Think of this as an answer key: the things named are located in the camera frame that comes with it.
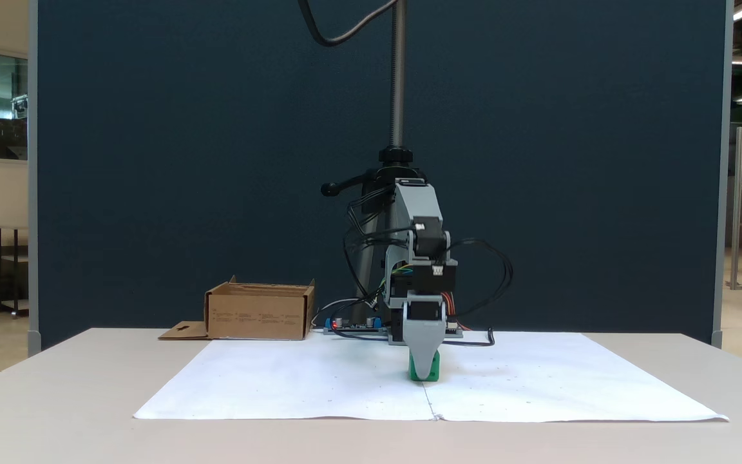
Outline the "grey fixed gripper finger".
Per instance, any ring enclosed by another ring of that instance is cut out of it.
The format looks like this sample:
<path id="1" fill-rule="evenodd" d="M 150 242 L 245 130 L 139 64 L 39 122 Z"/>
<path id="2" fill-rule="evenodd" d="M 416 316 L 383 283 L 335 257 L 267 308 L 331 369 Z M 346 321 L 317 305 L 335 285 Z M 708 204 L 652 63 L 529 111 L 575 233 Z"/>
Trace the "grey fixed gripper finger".
<path id="1" fill-rule="evenodd" d="M 410 350 L 417 378 L 429 377 L 445 329 L 446 324 L 404 324 L 404 343 Z"/>

